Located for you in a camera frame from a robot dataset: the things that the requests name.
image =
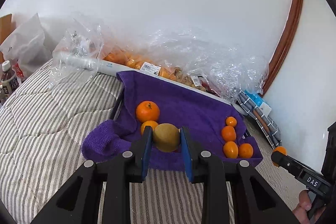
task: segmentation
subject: blue gripper pad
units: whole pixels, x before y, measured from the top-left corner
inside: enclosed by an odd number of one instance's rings
[[[187,140],[185,138],[185,134],[183,128],[180,129],[181,133],[181,151],[182,151],[182,158],[184,162],[185,173],[191,183],[194,182],[194,174],[193,174],[193,167],[192,167],[192,160],[190,157],[189,147]]]
[[[150,130],[149,136],[147,138],[147,142],[146,142],[146,145],[145,145],[145,151],[144,151],[143,157],[142,157],[142,173],[141,173],[141,177],[142,177],[143,180],[147,176],[148,166],[149,166],[149,159],[151,158],[152,134],[153,134],[153,131]]]

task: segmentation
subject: finger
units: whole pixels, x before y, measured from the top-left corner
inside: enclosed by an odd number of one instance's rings
[[[303,190],[299,194],[299,205],[306,211],[309,211],[311,209],[311,201],[308,196],[308,190]]]
[[[325,207],[321,208],[321,209],[318,209],[318,211],[315,213],[314,215],[314,220],[315,222],[319,219],[319,217],[323,214],[325,210]]]
[[[293,214],[296,216],[301,224],[310,224],[306,210],[303,209],[300,205],[298,205],[293,210]]]

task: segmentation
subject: plastic bag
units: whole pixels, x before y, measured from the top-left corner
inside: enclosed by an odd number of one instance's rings
[[[192,77],[203,79],[202,86],[231,102],[241,90],[263,93],[268,75],[268,62],[263,56],[251,56],[238,46],[229,48],[222,44],[202,40],[199,30],[183,32],[159,31],[151,36],[148,51],[157,63],[170,68],[181,68],[183,84],[193,86]]]
[[[110,41],[111,52],[104,60],[142,69],[146,62],[159,67],[158,75],[190,87],[236,101],[241,90],[263,93],[268,62],[244,48],[209,42],[191,30],[161,31],[142,39]]]
[[[112,40],[108,27],[94,23],[84,15],[77,15],[52,53],[49,88],[80,88],[93,79],[100,60],[113,49]],[[80,65],[83,62],[76,62],[76,58],[85,60],[85,66]]]
[[[16,28],[0,45],[4,59],[10,61],[22,82],[50,60],[51,52],[43,42],[44,32],[36,14]]]

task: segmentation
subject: screw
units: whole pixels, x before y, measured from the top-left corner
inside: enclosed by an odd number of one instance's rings
[[[242,166],[242,167],[248,167],[248,166],[250,166],[250,163],[249,163],[247,160],[241,160],[241,161],[239,162],[239,164],[240,164],[240,166]]]
[[[131,152],[131,151],[125,151],[124,153],[123,153],[123,157],[124,158],[130,158],[130,157],[132,157],[133,156],[133,153]]]
[[[211,156],[211,153],[209,151],[207,151],[207,150],[204,150],[204,151],[201,152],[201,156],[203,158],[208,158],[208,157]]]
[[[91,167],[93,165],[93,161],[92,160],[86,160],[85,162],[84,162],[84,166],[85,167]]]

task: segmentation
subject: mattress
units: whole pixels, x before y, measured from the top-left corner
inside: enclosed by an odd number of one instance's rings
[[[0,194],[17,223],[30,223],[85,161],[80,147],[88,133],[107,120],[122,83],[97,75],[80,89],[76,75],[50,91],[51,61],[31,75],[0,110]],[[104,202],[103,186],[101,205]],[[201,223],[203,185],[183,172],[148,170],[131,183],[132,223]]]
[[[17,223],[30,223],[84,162],[80,146],[109,118],[122,83],[97,75],[80,89],[48,90],[51,60],[0,110],[0,194]]]

